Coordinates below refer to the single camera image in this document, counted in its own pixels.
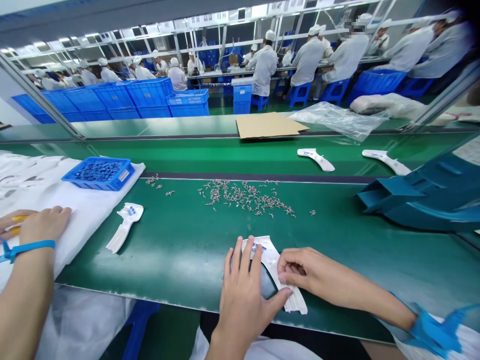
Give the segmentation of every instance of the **blue stool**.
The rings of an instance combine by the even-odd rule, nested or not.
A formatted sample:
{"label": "blue stool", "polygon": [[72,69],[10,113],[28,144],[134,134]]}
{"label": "blue stool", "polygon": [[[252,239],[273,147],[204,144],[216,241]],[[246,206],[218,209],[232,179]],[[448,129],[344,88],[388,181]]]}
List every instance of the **blue stool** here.
{"label": "blue stool", "polygon": [[307,106],[307,100],[310,94],[311,82],[300,86],[292,86],[288,92],[288,100],[290,101],[290,107],[293,108],[295,103],[303,103],[303,106]]}
{"label": "blue stool", "polygon": [[139,356],[142,340],[144,339],[145,328],[151,315],[158,313],[160,304],[158,302],[137,300],[130,317],[124,326],[133,325],[130,338],[126,344],[123,360],[136,360]]}
{"label": "blue stool", "polygon": [[262,111],[264,105],[266,105],[267,108],[269,107],[269,96],[252,95],[251,104],[258,105],[258,111]]}
{"label": "blue stool", "polygon": [[435,79],[413,78],[407,76],[396,92],[403,97],[417,99],[425,94],[434,80]]}
{"label": "blue stool", "polygon": [[320,101],[333,102],[340,105],[342,98],[347,91],[350,79],[329,83],[320,95]]}

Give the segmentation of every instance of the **plastic bag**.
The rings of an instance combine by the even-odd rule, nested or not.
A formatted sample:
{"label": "plastic bag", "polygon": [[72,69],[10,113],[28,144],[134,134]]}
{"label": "plastic bag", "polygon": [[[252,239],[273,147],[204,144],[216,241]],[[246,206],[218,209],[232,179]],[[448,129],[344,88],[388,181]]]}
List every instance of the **plastic bag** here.
{"label": "plastic bag", "polygon": [[364,141],[372,130],[389,119],[388,114],[366,116],[357,114],[350,109],[333,105],[329,102],[319,102],[290,115],[290,118],[303,123],[322,124],[357,142]]}

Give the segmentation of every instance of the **workbench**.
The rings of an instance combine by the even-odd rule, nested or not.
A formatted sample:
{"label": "workbench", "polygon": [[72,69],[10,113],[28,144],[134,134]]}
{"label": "workbench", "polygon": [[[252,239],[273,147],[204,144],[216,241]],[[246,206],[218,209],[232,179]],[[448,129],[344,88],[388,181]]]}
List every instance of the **workbench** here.
{"label": "workbench", "polygon": [[[383,130],[361,145],[320,125],[302,136],[240,140],[234,115],[75,123],[91,138],[81,142],[60,139],[55,125],[40,125],[42,129],[52,126],[52,131],[45,131],[43,139],[25,142],[28,135],[17,129],[21,126],[14,126],[0,132],[0,149],[28,156],[130,158],[146,165],[146,173],[65,267],[56,279],[58,284],[217,312],[228,249],[238,236],[269,235],[280,252],[313,247],[402,299],[444,317],[455,308],[478,302],[480,251],[455,234],[417,231],[363,214],[355,194],[372,179],[393,173],[383,163],[364,158],[362,150],[388,150],[390,157],[414,169],[474,132],[457,129],[409,135],[393,130],[399,125],[393,123],[384,123]],[[316,148],[335,171],[322,172],[311,159],[297,156],[301,148]],[[156,173],[163,178],[156,181],[161,189],[146,184]],[[213,211],[205,205],[208,192],[207,198],[198,192],[212,179],[238,180],[239,185],[247,180],[257,188],[265,180],[280,181],[258,189],[269,194],[275,188],[296,218],[276,208],[274,218],[267,213],[255,216],[223,201]],[[165,196],[172,190],[172,196]],[[145,212],[114,255],[105,246],[121,223],[116,210],[123,202],[140,204]],[[270,297],[275,291],[263,268],[262,294]],[[308,314],[281,311],[276,323],[392,341],[371,315],[330,305],[306,291],[302,294]],[[467,324],[479,331],[479,315],[472,314]]]}

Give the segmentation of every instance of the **blue plastic crate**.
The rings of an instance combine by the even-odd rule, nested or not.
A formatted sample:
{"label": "blue plastic crate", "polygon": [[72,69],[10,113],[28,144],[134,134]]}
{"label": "blue plastic crate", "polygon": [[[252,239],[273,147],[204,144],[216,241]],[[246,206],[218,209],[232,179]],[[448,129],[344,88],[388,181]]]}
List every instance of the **blue plastic crate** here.
{"label": "blue plastic crate", "polygon": [[142,119],[172,117],[172,113],[168,106],[137,107],[137,110]]}
{"label": "blue plastic crate", "polygon": [[79,111],[67,97],[65,89],[42,91],[42,93],[61,113],[77,113]]}
{"label": "blue plastic crate", "polygon": [[140,119],[139,112],[135,107],[123,108],[117,110],[108,110],[113,120]]}
{"label": "blue plastic crate", "polygon": [[[97,162],[103,163],[123,163],[123,165],[118,169],[118,171],[104,181],[88,181],[79,179],[79,174],[85,167],[93,165]],[[94,190],[108,190],[108,191],[119,191],[128,181],[128,179],[135,172],[134,167],[131,164],[130,159],[125,158],[114,158],[114,157],[87,157],[72,170],[70,170],[64,177],[62,181],[72,183],[78,188],[83,189],[94,189]]]}
{"label": "blue plastic crate", "polygon": [[93,87],[93,92],[98,96],[107,110],[119,110],[122,108],[135,108],[127,85],[133,81],[109,82],[103,86]]}
{"label": "blue plastic crate", "polygon": [[34,101],[30,95],[28,94],[22,94],[22,95],[17,95],[17,96],[12,96],[11,97],[13,100],[15,100],[22,108],[27,110],[30,114],[33,116],[36,115],[47,115],[45,110],[43,110],[40,105],[37,104],[36,101]]}
{"label": "blue plastic crate", "polygon": [[134,81],[126,89],[137,108],[168,105],[165,97],[174,91],[169,78]]}
{"label": "blue plastic crate", "polygon": [[65,95],[81,112],[105,110],[106,108],[104,103],[99,99],[97,94],[94,92],[95,87],[104,86],[104,85],[105,84],[89,85],[89,86],[68,89],[68,90],[65,90]]}

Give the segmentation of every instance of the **person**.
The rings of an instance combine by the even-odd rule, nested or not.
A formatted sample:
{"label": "person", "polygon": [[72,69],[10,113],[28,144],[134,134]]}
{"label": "person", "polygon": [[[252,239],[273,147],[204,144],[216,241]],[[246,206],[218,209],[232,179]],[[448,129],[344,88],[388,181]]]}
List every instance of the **person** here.
{"label": "person", "polygon": [[135,56],[133,58],[133,63],[135,64],[135,75],[137,80],[148,80],[157,78],[150,72],[150,70],[145,67],[145,61],[140,56]]}
{"label": "person", "polygon": [[365,28],[370,23],[372,15],[364,13],[353,24],[350,38],[343,41],[336,51],[328,58],[328,65],[333,70],[324,74],[318,74],[315,82],[315,93],[311,101],[317,102],[322,92],[323,83],[334,83],[349,79],[357,70],[360,59],[367,50],[369,37],[365,34]]}
{"label": "person", "polygon": [[409,72],[422,58],[425,50],[434,38],[434,30],[429,17],[416,21],[409,34],[402,37],[394,47],[387,50],[384,58],[391,58],[385,65],[375,66],[374,70],[389,69],[400,72]]}
{"label": "person", "polygon": [[92,73],[92,67],[85,60],[80,60],[78,62],[81,68],[81,80],[84,86],[98,84],[99,79]]}
{"label": "person", "polygon": [[449,13],[446,23],[445,30],[426,48],[428,60],[413,66],[409,78],[441,78],[473,48],[475,33],[461,14]]}
{"label": "person", "polygon": [[373,39],[373,42],[368,48],[366,53],[368,56],[382,56],[387,51],[390,39],[387,30],[389,29],[391,22],[392,19],[387,19],[381,24],[380,30],[378,30],[375,39]]}
{"label": "person", "polygon": [[259,49],[258,44],[253,44],[250,47],[250,52],[243,57],[243,63],[247,65],[258,49]]}
{"label": "person", "polygon": [[115,83],[122,81],[121,78],[110,68],[109,62],[106,58],[101,57],[98,59],[98,64],[101,66],[101,79],[106,83]]}
{"label": "person", "polygon": [[270,81],[277,71],[277,53],[272,48],[276,35],[268,30],[263,38],[263,47],[248,63],[248,69],[255,67],[253,73],[252,95],[268,97],[270,95]]}
{"label": "person", "polygon": [[293,66],[296,71],[293,76],[288,79],[283,90],[283,99],[287,97],[290,86],[300,86],[311,83],[315,78],[315,71],[319,66],[320,60],[325,54],[325,45],[319,39],[320,26],[315,25],[308,31],[306,43],[298,50]]}
{"label": "person", "polygon": [[187,86],[187,77],[185,72],[179,68],[179,60],[176,57],[172,57],[170,60],[170,71],[168,72],[168,77],[171,79],[171,84],[173,85],[173,90],[175,91],[186,91],[188,90]]}

